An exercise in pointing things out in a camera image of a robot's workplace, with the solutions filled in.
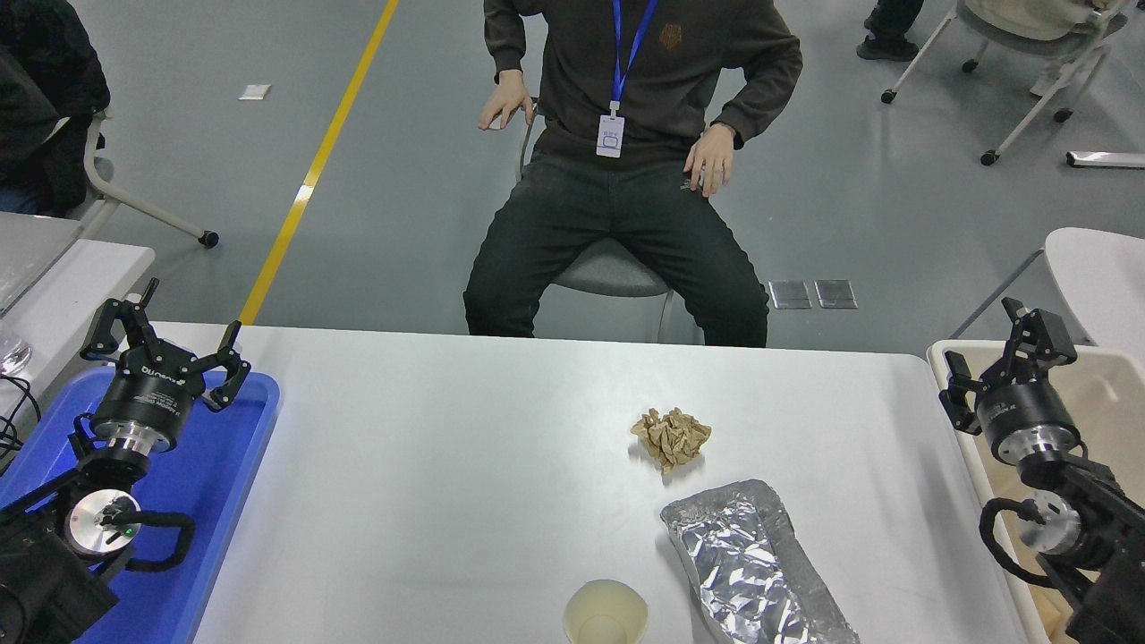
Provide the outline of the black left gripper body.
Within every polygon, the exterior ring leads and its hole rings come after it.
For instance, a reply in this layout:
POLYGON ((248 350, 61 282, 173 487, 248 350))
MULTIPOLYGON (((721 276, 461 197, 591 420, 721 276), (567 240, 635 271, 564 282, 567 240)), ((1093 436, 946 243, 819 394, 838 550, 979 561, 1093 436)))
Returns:
POLYGON ((114 362, 114 379, 90 416, 94 435, 106 441, 112 429, 132 423, 155 429, 165 441, 180 439, 205 383, 200 372, 190 371, 194 353, 163 347, 159 358, 153 361, 144 347, 123 351, 114 362))

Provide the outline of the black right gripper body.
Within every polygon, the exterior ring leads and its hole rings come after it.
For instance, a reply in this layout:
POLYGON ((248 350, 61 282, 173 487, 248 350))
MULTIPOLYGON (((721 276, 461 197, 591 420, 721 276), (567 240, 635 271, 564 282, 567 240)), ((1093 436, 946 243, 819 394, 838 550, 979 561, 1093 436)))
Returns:
POLYGON ((1063 398, 1048 380, 998 385, 976 398, 976 416, 995 458, 1018 464, 1035 453, 1069 453, 1081 443, 1063 398))

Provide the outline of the person's left hand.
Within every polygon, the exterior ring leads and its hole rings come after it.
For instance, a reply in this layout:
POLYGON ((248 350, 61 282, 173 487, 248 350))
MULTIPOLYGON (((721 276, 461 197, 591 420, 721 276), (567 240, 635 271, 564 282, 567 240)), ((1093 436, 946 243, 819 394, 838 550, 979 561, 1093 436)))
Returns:
POLYGON ((690 147, 684 175, 690 191, 710 199, 731 183, 734 167, 735 131, 727 123, 712 123, 690 147))

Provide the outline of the person's right hand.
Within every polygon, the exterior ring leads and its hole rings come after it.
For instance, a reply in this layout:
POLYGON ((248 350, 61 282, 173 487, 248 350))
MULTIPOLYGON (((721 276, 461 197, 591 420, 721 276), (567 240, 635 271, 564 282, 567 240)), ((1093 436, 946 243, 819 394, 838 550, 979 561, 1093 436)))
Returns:
POLYGON ((531 93, 526 86, 523 70, 503 70, 497 74, 497 86, 495 86, 490 99, 479 113, 477 128, 480 131, 502 131, 518 113, 524 115, 524 121, 529 126, 534 124, 536 107, 534 107, 531 93))

